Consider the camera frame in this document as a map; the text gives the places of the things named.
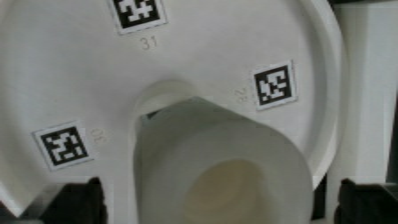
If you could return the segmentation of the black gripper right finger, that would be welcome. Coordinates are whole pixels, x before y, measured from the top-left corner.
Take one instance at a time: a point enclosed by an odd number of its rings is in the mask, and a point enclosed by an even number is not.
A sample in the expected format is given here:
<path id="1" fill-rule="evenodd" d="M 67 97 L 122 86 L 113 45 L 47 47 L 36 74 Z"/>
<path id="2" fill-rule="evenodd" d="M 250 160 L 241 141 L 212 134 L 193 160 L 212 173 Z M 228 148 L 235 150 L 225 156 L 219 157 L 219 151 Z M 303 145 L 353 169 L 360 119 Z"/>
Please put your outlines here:
<path id="1" fill-rule="evenodd" d="M 342 181 L 335 224 L 398 224 L 398 184 Z"/>

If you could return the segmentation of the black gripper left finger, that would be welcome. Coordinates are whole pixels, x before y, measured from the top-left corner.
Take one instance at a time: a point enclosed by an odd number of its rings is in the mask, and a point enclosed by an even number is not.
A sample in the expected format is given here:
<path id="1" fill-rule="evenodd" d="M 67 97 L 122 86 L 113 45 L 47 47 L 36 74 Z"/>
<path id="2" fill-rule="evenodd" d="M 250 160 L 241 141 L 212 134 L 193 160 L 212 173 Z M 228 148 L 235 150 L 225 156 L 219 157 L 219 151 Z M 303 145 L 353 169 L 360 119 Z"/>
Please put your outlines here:
<path id="1" fill-rule="evenodd" d="M 106 193 L 99 177 L 70 183 L 40 216 L 43 224 L 109 224 Z"/>

